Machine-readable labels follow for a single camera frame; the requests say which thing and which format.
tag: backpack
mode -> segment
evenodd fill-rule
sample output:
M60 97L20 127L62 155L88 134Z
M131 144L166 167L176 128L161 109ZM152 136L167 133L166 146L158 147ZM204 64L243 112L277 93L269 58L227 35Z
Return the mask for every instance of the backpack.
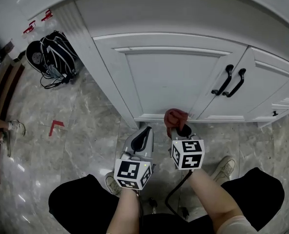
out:
M26 49L27 61L42 74L42 78L55 79L46 86L41 83L45 89L68 83L74 78L77 58L65 35L58 31L54 31L40 41L31 42Z

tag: brown rag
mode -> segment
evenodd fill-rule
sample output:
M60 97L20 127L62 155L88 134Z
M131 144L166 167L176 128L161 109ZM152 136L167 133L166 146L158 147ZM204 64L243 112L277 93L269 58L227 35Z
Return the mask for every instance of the brown rag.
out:
M188 119L188 113L176 108L172 108L166 111L164 115L164 123L167 127L167 136L171 138L171 129L173 127L179 127L181 131Z

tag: person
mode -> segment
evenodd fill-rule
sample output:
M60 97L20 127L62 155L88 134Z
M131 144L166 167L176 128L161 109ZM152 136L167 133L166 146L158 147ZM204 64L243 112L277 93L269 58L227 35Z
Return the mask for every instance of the person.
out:
M0 120L0 129L0 145L6 150L8 157L10 157L10 131L24 136L25 126L18 120L11 120L8 122Z
M208 215L191 222L172 214L139 219L139 197L131 189L121 190L113 173L105 179L112 193L93 175L60 185L49 197L49 212L71 234L256 234L281 208L284 190L279 180L258 168L230 180L235 165L227 156L212 178L202 169L193 171L188 182Z

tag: shoe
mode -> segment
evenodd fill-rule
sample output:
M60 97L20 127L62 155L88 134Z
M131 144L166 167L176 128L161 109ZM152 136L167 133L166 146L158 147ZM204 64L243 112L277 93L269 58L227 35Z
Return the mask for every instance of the shoe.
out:
M224 157L221 162L219 162L215 172L211 175L211 178L220 185L227 181L236 179L238 176L235 169L236 164L237 162L234 157Z
M114 179L114 173L110 172L107 175L105 175L105 184L108 188L108 190L115 196L120 196L122 189L119 187L117 182Z
M0 140L0 145L7 152L8 157L11 156L10 135L8 132L3 132L3 138Z
M15 132L21 136L25 135L25 126L22 123L20 123L17 119L11 120L8 122L12 123L12 125L13 125L13 128L11 129L11 131L13 131L13 132Z

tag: forearm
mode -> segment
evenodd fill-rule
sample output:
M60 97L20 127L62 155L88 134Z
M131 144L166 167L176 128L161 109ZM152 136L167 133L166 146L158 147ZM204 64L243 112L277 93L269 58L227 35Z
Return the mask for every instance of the forearm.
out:
M232 196L213 181L204 170L195 170L188 180L212 219L215 230L229 218L243 215Z
M110 234L139 233L139 203L138 197L130 189L122 189L122 194L107 229Z

